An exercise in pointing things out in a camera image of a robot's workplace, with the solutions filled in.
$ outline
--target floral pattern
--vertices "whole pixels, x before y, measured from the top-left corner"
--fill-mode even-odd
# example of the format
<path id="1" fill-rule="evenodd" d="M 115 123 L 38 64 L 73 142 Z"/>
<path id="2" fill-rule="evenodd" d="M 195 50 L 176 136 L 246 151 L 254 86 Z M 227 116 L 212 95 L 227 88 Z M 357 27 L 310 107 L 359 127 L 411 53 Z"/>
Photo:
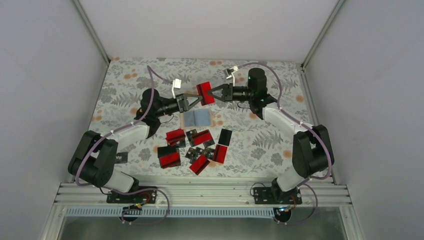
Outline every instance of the floral pattern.
<path id="1" fill-rule="evenodd" d="M 232 66 L 247 63 L 242 60 L 207 60 L 207 59 L 174 59 L 174 58 L 113 58 L 106 73 L 100 96 L 95 107 L 90 130 L 106 133 L 122 125 L 128 124 L 140 107 L 142 93 L 151 87 L 147 65 L 160 76 L 168 80 L 182 80 L 181 89 L 176 94 L 197 94 L 196 85 L 209 81 L 216 87 L 228 81 L 223 70 Z M 308 122 L 309 116 L 303 97 L 301 82 L 296 64 L 293 62 L 264 62 L 280 77 L 282 83 L 281 106 L 293 113 L 302 121 Z M 236 85 L 245 86 L 248 79 L 249 66 L 235 73 Z M 268 93 L 277 98 L 278 84 L 274 75 L 265 70 Z M 154 77 L 154 87 L 162 97 L 172 97 L 171 85 Z M 194 109 L 210 108 L 213 126 L 199 127 L 197 131 L 209 129 L 218 142 L 221 129 L 232 131 L 231 142 L 226 153 L 225 163 L 211 162 L 200 177 L 276 177 L 291 166 L 292 137 L 286 136 L 275 126 L 259 119 L 249 109 L 240 108 L 236 102 L 221 102 L 201 106 Z M 169 121 L 164 116 L 161 122 Z M 189 159 L 185 158 L 189 144 L 180 148 L 181 166 L 162 169 L 157 157 L 158 147 L 166 146 L 166 132 L 180 128 L 180 114 L 174 113 L 173 119 L 163 123 L 156 134 L 148 139 L 140 139 L 124 150 L 128 151 L 128 162 L 116 164 L 115 168 L 130 175 L 158 176 L 195 176 L 189 169 Z"/>

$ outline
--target floral tablecloth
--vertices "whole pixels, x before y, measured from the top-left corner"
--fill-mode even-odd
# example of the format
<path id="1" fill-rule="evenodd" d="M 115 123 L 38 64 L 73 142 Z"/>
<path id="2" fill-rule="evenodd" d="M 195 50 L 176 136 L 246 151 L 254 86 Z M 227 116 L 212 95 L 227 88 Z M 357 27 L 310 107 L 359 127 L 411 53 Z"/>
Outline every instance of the floral tablecloth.
<path id="1" fill-rule="evenodd" d="M 151 86 L 147 65 L 166 79 L 181 79 L 182 86 L 175 90 L 176 94 L 197 94 L 197 84 L 209 81 L 212 87 L 216 87 L 228 83 L 223 70 L 244 63 L 247 61 L 115 57 L 106 73 L 89 129 L 105 133 L 132 121 L 140 107 L 141 94 Z M 263 63 L 273 68 L 282 80 L 281 106 L 308 122 L 306 99 L 296 64 L 278 61 Z M 236 72 L 236 85 L 247 84 L 249 67 Z M 277 98 L 279 89 L 276 79 L 269 70 L 266 69 L 265 73 L 268 93 Z M 157 77 L 154 80 L 154 87 L 162 97 L 172 97 L 169 83 Z M 240 106 L 248 107 L 246 103 L 240 103 Z M 200 173 L 200 177 L 276 177 L 291 165 L 293 136 L 284 135 L 249 109 L 239 108 L 237 102 L 218 100 L 209 105 L 198 104 L 194 107 L 198 108 L 210 108 L 213 118 L 212 127 L 199 127 L 198 131 L 209 129 L 216 143 L 222 128 L 232 131 L 225 163 L 211 162 Z M 170 116 L 163 116 L 160 120 L 166 122 L 169 119 Z M 185 158 L 188 146 L 180 148 L 181 166 L 162 169 L 159 165 L 158 147 L 166 146 L 166 132 L 178 128 L 180 114 L 175 113 L 173 119 L 163 123 L 153 137 L 126 147 L 128 163 L 116 164 L 115 168 L 130 175 L 195 176 L 189 169 L 190 160 Z"/>

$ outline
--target tabletop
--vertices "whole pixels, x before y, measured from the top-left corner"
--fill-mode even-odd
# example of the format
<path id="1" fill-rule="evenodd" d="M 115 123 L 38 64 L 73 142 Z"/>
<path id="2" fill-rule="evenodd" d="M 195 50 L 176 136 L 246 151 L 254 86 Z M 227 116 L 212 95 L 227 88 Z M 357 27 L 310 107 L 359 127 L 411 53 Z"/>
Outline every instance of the tabletop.
<path id="1" fill-rule="evenodd" d="M 248 61 L 114 57 L 106 73 L 89 129 L 106 133 L 134 119 L 140 107 L 142 93 L 151 87 L 147 65 L 168 80 L 175 78 L 182 80 L 181 89 L 176 89 L 175 94 L 197 94 L 197 84 L 210 82 L 211 87 L 214 88 L 223 83 L 230 83 L 225 79 L 223 71 L 244 63 Z M 271 67 L 281 79 L 283 86 L 281 106 L 298 119 L 309 122 L 306 98 L 296 64 L 280 61 L 261 63 Z M 236 86 L 247 84 L 248 71 L 253 67 L 264 68 L 259 65 L 241 68 L 235 74 Z M 279 87 L 276 78 L 271 71 L 264 70 L 268 93 L 277 98 Z M 155 77 L 154 87 L 162 97 L 172 97 L 171 84 Z M 240 107 L 249 106 L 247 103 L 239 105 Z M 215 143 L 218 142 L 221 129 L 232 131 L 224 164 L 211 161 L 199 177 L 277 177 L 292 165 L 293 135 L 284 135 L 249 109 L 240 107 L 237 106 L 237 102 L 215 100 L 215 103 L 205 106 L 199 103 L 193 108 L 210 109 L 213 125 L 196 129 L 198 132 L 209 130 Z M 163 116 L 160 121 L 166 123 L 160 126 L 154 136 L 141 139 L 124 149 L 128 152 L 128 162 L 115 164 L 115 168 L 129 175 L 196 176 L 189 169 L 190 160 L 185 158 L 189 144 L 179 149 L 181 166 L 165 169 L 160 167 L 157 156 L 158 147 L 167 145 L 165 140 L 167 132 L 181 127 L 180 114 L 174 113 L 172 119 L 171 116 Z"/>

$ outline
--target white panel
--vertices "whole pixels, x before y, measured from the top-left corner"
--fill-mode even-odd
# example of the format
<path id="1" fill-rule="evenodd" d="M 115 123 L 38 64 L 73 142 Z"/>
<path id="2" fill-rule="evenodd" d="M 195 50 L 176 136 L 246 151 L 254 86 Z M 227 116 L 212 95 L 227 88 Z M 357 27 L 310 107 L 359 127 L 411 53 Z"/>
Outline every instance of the white panel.
<path id="1" fill-rule="evenodd" d="M 109 57 L 301 63 L 337 0 L 80 0 Z"/>
<path id="2" fill-rule="evenodd" d="M 422 239 L 424 1 L 361 2 L 342 7 L 308 82 L 365 239 Z"/>
<path id="3" fill-rule="evenodd" d="M 106 64 L 71 1 L 0 7 L 0 239 L 39 239 Z"/>

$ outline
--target black mounting plate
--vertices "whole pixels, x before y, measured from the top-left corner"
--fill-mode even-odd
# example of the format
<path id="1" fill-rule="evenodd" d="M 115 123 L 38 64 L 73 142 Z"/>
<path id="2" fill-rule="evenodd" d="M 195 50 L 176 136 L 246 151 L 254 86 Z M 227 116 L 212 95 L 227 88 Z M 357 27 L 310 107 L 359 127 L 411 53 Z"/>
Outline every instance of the black mounting plate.
<path id="1" fill-rule="evenodd" d="M 270 187 L 254 187 L 253 188 L 253 197 L 254 197 L 254 204 L 260 204 L 260 205 L 293 205 L 293 198 L 294 197 L 296 204 L 302 204 L 302 195 L 300 189 L 293 188 L 289 194 L 287 194 L 282 201 L 277 201 L 274 198 L 273 193 L 271 192 Z"/>
<path id="2" fill-rule="evenodd" d="M 139 190 L 142 189 L 157 189 L 155 186 L 139 186 Z M 108 204 L 139 204 L 144 203 L 146 199 L 146 194 L 149 193 L 151 195 L 150 200 L 146 202 L 147 204 L 154 204 L 156 203 L 156 196 L 157 191 L 156 190 L 147 190 L 144 192 L 140 192 L 138 194 L 134 195 L 122 195 L 114 191 L 110 191 L 107 194 L 106 202 Z"/>

